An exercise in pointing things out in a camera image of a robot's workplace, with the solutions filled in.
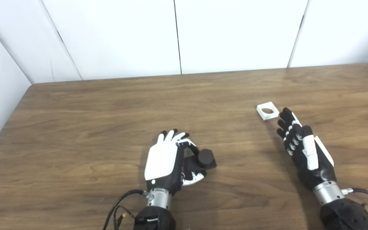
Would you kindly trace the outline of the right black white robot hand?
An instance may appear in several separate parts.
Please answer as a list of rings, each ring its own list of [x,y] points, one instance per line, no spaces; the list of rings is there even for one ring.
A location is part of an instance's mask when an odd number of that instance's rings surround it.
[[[308,125],[302,125],[287,107],[280,113],[277,134],[297,168],[300,182],[309,190],[326,182],[336,182],[334,161],[322,141]]]

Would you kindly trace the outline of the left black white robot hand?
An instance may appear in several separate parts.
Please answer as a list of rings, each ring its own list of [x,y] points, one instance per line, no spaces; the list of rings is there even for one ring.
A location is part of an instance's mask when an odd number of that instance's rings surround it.
[[[155,145],[150,147],[144,178],[149,192],[165,189],[172,196],[183,186],[190,186],[203,180],[207,173],[202,171],[184,171],[184,150],[189,148],[199,153],[197,146],[189,139],[190,134],[179,133],[177,129],[162,131]]]

